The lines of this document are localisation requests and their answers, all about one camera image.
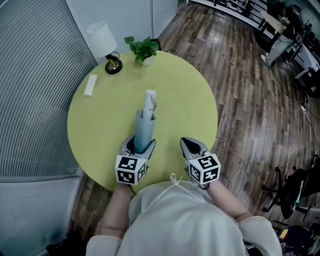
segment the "drawstring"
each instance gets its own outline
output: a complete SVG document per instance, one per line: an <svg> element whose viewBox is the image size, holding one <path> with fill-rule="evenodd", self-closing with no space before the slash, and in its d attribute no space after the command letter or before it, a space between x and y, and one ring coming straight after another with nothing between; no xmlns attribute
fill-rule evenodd
<svg viewBox="0 0 320 256"><path fill-rule="evenodd" d="M185 187L181 186L179 183L182 181L182 176L180 177L179 180L177 180L177 177L176 177L176 174L174 173L171 173L170 175L170 180L172 181L172 185L167 187L144 211L143 213L145 213L147 210L150 209L151 206L153 206L158 200L160 197L162 197L162 195L164 193L166 193L169 189L173 188L173 187L179 187L181 189L183 189L184 191L186 191L190 196L192 196L193 198L197 199L198 201L200 201L202 204L204 204L206 201L202 198L198 198L196 197L194 194L192 194L188 189L186 189Z"/></svg>

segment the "potted plant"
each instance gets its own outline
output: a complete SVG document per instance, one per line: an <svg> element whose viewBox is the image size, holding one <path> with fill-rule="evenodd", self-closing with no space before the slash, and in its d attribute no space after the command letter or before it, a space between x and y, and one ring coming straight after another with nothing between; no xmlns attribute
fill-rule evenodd
<svg viewBox="0 0 320 256"><path fill-rule="evenodd" d="M143 42L135 42L133 36L124 38L126 44L130 45L130 50L135 55L135 61L142 63L144 66L149 66L157 55L156 51L159 49L159 44L156 41L151 41L150 36L143 40Z"/></svg>

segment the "white lampshade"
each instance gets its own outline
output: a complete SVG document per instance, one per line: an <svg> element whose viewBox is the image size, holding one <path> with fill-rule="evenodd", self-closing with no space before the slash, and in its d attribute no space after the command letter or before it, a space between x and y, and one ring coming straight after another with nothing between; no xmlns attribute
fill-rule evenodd
<svg viewBox="0 0 320 256"><path fill-rule="evenodd" d="M104 57L117 48L117 42L104 21L91 25L86 32L90 49L95 57Z"/></svg>

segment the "green plant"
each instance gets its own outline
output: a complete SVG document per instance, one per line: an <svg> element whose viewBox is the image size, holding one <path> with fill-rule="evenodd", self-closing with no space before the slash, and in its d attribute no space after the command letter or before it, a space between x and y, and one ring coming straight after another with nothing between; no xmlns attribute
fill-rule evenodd
<svg viewBox="0 0 320 256"><path fill-rule="evenodd" d="M124 38L126 44L130 45L130 50L135 55L136 62L144 62L146 58L156 56L156 51L159 49L157 42L151 41L150 36L143 40L143 42L135 42L133 36Z"/></svg>

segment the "yellow tabletop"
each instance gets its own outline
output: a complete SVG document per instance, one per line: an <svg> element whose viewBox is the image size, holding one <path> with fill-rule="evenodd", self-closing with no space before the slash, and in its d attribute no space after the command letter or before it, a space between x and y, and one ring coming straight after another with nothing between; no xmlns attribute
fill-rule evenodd
<svg viewBox="0 0 320 256"><path fill-rule="evenodd" d="M105 63L89 73L97 75L92 96L84 96L89 75L73 96L67 132L75 159L90 178L114 190L121 143L135 133L146 90L154 90L156 146L146 175L133 189L167 181L171 173L188 178L180 138L199 140L209 150L216 138L217 106L208 83L188 62L164 51L157 51L150 66L135 63L132 52L123 53L121 61L118 74L107 74Z"/></svg>

